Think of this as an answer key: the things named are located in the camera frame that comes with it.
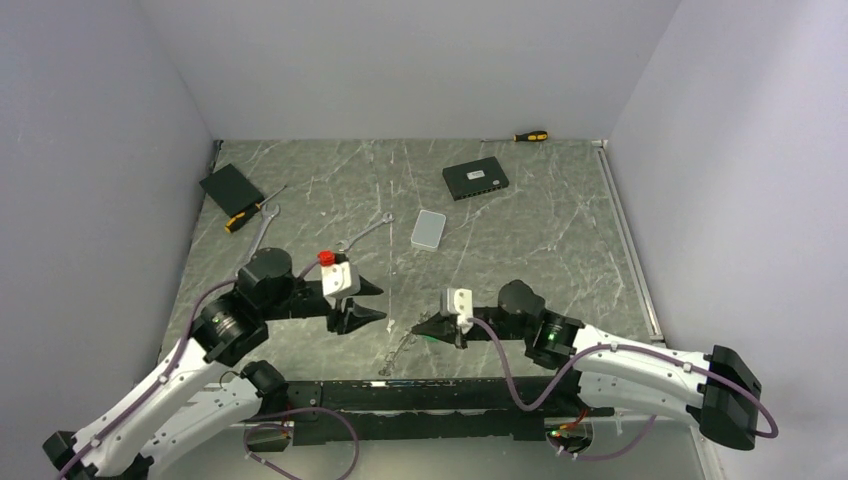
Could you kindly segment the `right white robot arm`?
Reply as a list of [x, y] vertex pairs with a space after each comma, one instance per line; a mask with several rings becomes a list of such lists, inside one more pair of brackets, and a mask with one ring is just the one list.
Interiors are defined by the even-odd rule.
[[[458, 349], [492, 342], [509, 395], [526, 412], [550, 396], [564, 415], [581, 408], [639, 411], [695, 426], [706, 439], [740, 451], [779, 433], [761, 402], [760, 381], [735, 350], [688, 352], [629, 340], [548, 309], [521, 280], [505, 284], [493, 307], [474, 306], [469, 289], [448, 288], [439, 312], [411, 332]], [[531, 402], [522, 399], [503, 347], [518, 340], [527, 358], [554, 373]]]

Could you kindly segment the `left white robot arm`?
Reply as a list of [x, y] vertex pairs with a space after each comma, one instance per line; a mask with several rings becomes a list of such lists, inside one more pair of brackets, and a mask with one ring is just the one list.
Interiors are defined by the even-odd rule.
[[271, 321], [323, 317], [345, 335], [385, 318], [355, 302], [384, 291], [346, 254], [322, 251], [310, 266], [320, 279], [294, 274], [287, 251], [263, 248], [212, 286], [222, 295], [201, 295], [173, 349], [126, 396], [86, 427], [44, 442], [59, 478], [146, 479], [233, 423], [283, 414], [289, 384], [266, 361], [248, 363], [210, 399], [194, 397], [267, 341]]

